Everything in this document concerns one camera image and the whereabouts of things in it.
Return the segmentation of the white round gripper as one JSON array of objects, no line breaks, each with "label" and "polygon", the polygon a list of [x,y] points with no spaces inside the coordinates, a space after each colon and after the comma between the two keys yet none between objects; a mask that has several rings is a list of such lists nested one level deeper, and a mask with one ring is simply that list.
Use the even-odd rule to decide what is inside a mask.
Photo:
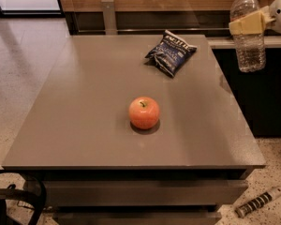
[{"label": "white round gripper", "polygon": [[274,0],[270,6],[233,20],[229,23],[229,31],[233,36],[262,34],[268,23],[272,30],[281,34],[281,0]]}]

